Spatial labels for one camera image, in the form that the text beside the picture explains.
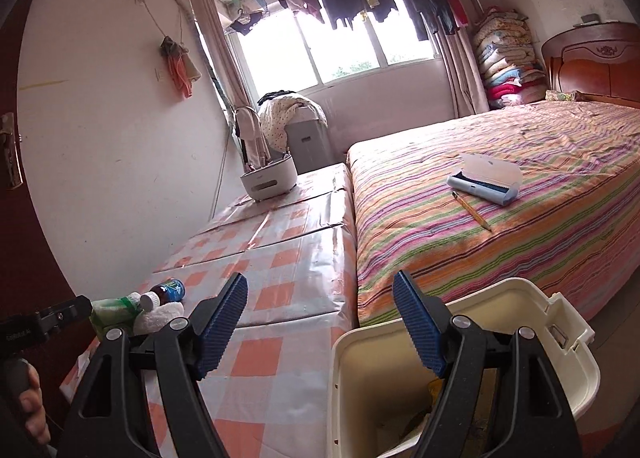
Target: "finger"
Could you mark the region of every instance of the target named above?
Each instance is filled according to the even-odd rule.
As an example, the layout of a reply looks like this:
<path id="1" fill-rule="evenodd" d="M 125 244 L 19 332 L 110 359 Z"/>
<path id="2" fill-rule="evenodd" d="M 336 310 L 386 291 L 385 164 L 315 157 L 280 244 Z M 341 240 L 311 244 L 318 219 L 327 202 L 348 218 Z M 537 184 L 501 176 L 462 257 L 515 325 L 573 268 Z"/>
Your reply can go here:
<path id="1" fill-rule="evenodd" d="M 42 407 L 42 391 L 41 390 L 27 390 L 22 391 L 18 397 L 20 405 L 24 412 L 33 413 L 38 411 Z"/>
<path id="2" fill-rule="evenodd" d="M 25 426 L 34 438 L 39 437 L 47 428 L 47 417 L 45 416 L 44 408 L 40 408 L 39 411 L 31 415 Z"/>
<path id="3" fill-rule="evenodd" d="M 38 375 L 38 371 L 31 364 L 29 366 L 29 383 L 34 390 L 39 390 L 40 388 L 40 375 Z"/>
<path id="4" fill-rule="evenodd" d="M 44 431 L 40 433 L 37 440 L 38 440 L 38 443 L 41 445 L 45 445 L 51 441 L 51 435 L 49 433 L 49 425 L 45 425 Z"/>

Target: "door handle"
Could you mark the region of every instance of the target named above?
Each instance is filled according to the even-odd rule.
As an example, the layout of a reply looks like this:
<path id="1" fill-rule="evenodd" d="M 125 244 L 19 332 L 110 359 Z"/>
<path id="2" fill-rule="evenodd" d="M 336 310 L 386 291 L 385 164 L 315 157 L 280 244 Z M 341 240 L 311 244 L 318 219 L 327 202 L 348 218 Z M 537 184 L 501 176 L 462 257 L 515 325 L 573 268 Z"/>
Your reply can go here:
<path id="1" fill-rule="evenodd" d="M 20 170 L 20 158 L 18 158 L 14 114 L 8 112 L 2 115 L 1 125 L 0 188 L 17 189 L 24 183 L 24 180 L 22 179 L 22 170 Z"/>

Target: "brown door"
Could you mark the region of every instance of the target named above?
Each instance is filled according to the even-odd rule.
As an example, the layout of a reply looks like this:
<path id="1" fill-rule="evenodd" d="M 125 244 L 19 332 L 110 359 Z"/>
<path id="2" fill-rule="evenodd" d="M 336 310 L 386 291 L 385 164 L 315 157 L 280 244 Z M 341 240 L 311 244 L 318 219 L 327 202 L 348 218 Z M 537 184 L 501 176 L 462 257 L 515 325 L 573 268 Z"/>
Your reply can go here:
<path id="1" fill-rule="evenodd" d="M 18 131 L 18 60 L 31 1 L 18 0 L 0 28 L 0 117 L 12 113 Z M 20 160 L 20 147 L 16 143 Z M 0 170 L 4 171 L 4 150 L 0 150 L 0 153 Z M 58 268 L 40 228 L 29 195 L 29 175 L 23 173 L 23 177 L 24 183 L 13 190 L 6 188 L 7 178 L 0 178 L 4 183 L 0 188 L 0 320 L 18 313 L 41 310 L 75 295 Z M 49 424 L 53 434 L 56 433 L 56 424 L 63 425 L 68 411 L 58 386 L 76 357 L 91 342 L 92 336 L 89 322 L 84 321 L 68 327 L 45 345 L 28 350 L 25 354 L 40 372 L 45 408 L 54 421 Z"/>

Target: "stack of blankets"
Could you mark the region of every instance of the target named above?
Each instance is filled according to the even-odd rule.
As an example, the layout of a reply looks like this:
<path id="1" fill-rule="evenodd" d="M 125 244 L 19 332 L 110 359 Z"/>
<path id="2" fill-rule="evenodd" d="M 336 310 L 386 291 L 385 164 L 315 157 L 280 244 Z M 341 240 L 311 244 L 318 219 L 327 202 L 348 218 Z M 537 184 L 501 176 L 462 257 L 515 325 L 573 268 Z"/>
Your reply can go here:
<path id="1" fill-rule="evenodd" d="M 536 60 L 526 17 L 491 7 L 473 39 L 491 108 L 544 100 L 546 75 Z"/>

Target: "wooden headboard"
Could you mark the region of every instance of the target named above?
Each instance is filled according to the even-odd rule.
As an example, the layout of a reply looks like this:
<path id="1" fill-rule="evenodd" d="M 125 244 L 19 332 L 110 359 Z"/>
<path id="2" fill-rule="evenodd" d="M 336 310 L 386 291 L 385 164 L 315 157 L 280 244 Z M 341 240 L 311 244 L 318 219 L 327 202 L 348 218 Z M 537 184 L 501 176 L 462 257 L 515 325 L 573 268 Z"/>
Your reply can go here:
<path id="1" fill-rule="evenodd" d="M 577 89 L 590 100 L 640 108 L 640 27 L 606 23 L 574 28 L 542 46 L 556 91 Z"/>

